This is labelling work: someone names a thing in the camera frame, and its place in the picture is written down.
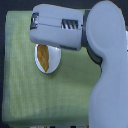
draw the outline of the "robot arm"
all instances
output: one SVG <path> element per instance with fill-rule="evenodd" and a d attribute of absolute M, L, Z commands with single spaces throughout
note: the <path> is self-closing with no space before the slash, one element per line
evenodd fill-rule
<path fill-rule="evenodd" d="M 102 57 L 101 78 L 89 100 L 90 128 L 128 127 L 128 58 L 121 10 L 109 1 L 96 4 L 88 15 L 86 35 Z"/>
<path fill-rule="evenodd" d="M 83 20 L 78 10 L 38 5 L 30 29 L 34 43 L 70 50 L 85 46 L 102 58 L 102 74 L 89 100 L 89 128 L 128 128 L 128 58 L 121 10 L 110 1 L 99 2 Z"/>

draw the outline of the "green cloth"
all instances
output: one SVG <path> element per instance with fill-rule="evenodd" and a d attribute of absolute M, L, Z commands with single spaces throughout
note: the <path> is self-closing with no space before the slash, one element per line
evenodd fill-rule
<path fill-rule="evenodd" d="M 31 11 L 9 11 L 5 26 L 2 120 L 10 126 L 87 125 L 89 95 L 100 67 L 81 51 L 62 50 L 57 70 L 43 74 L 29 39 Z"/>

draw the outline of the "yellow food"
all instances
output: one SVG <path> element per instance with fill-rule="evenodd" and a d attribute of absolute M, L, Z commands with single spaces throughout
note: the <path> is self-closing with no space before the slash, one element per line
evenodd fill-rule
<path fill-rule="evenodd" d="M 40 65 L 43 67 L 44 71 L 47 72 L 49 68 L 49 53 L 46 45 L 38 45 L 37 57 Z"/>

